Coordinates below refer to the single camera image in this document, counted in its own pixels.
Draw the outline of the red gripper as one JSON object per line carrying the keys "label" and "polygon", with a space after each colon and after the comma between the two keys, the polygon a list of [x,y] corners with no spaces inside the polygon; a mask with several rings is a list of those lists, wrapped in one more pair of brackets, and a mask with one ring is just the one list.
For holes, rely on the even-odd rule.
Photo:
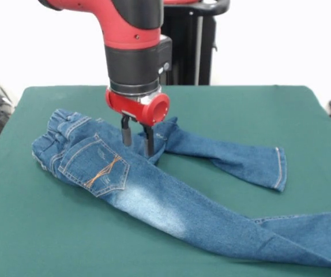
{"label": "red gripper", "polygon": [[157,91],[146,96],[127,97],[106,89],[106,102],[112,110],[123,114],[121,119],[122,141],[131,145],[130,117],[143,124],[147,156],[154,155],[154,136],[151,126],[163,121],[169,112],[170,99],[167,94]]}

